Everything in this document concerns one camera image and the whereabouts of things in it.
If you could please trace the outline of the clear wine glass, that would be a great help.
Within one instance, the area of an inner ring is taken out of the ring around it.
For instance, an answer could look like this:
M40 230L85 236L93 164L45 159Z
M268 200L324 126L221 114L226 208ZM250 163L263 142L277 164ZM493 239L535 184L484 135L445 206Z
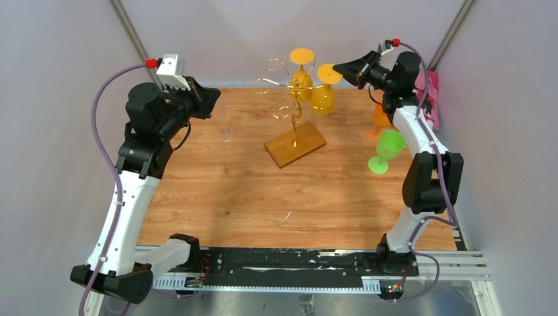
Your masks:
M226 99L223 95L218 99L215 107L215 115L218 121L218 139L222 142L231 142L235 136L235 132L228 122L228 108Z

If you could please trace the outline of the yellow wine glass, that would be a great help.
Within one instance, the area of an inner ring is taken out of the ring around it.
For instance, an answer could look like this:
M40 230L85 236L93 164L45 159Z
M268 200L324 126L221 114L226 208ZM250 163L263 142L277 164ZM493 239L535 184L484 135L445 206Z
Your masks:
M321 85L315 86L310 100L311 109L320 115L330 114L336 105L336 93L334 85L338 84L343 76L336 72L334 64L326 63L317 70L317 77Z
M313 94L310 71L315 66L315 54L308 48L300 47L290 53L290 60L299 66L290 81L292 96L298 97L300 101L309 101Z

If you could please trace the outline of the orange wine glass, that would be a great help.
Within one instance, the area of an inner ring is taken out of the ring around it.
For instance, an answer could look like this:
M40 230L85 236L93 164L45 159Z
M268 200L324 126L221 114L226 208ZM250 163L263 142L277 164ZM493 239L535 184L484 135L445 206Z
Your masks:
M376 105L372 114L372 127L367 130L366 137L368 141L376 143L382 132L392 126L388 116L383 112L381 105Z

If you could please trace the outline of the green wine glass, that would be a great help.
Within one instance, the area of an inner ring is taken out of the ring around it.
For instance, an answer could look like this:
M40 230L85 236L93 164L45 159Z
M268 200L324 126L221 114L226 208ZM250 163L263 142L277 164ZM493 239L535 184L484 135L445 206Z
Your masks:
M395 159L405 148L403 135L395 130L387 130L376 143L376 156L368 160L368 168L375 174L384 174L389 169L389 161Z

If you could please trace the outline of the gold wire glass rack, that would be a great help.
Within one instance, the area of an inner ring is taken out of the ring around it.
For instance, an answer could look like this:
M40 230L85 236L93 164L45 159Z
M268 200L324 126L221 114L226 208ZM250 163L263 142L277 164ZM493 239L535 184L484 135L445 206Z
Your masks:
M282 59L270 59L266 62L269 72L277 70L277 66L283 66L289 82L283 84L270 78L260 77L252 83L253 91L258 95L265 95L270 88L267 84L274 87L286 89L286 94L279 97L270 104L270 114L276 120L290 120L292 129L281 134L276 138L265 142L265 149L279 169L283 169L295 161L307 156L310 153L324 147L327 144L324 136L317 130L311 122L301 123L303 116L303 105L310 105L309 101L300 101L298 97L292 96L290 81L292 75Z

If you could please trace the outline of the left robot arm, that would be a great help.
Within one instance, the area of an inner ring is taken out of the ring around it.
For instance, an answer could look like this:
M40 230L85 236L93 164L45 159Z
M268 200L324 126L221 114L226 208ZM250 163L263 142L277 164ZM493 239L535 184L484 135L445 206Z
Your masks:
M193 272L200 267L199 240L193 236L176 233L149 252L136 251L147 206L174 153L171 140L190 128L191 119L210 118L221 95L192 77L186 82L184 90L145 82L129 91L124 143L111 165L116 173L111 206L92 254L72 269L72 282L138 304L167 271L180 266Z

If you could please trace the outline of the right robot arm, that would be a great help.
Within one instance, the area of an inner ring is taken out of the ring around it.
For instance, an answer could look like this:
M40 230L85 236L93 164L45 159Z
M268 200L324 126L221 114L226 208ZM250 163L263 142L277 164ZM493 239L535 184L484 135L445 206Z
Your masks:
M383 91L382 111L394 125L383 132L378 154L394 154L405 144L413 156L402 185L404 209L396 224L383 235L371 257L360 262L392 275L410 269L417 257L415 244L426 226L439 221L459 226L454 205L457 201L464 159L444 146L434 135L422 113L427 92L417 97L415 82L421 74L422 57L413 51L400 53L392 69L380 65L381 52L333 66L344 80L358 89L370 86Z

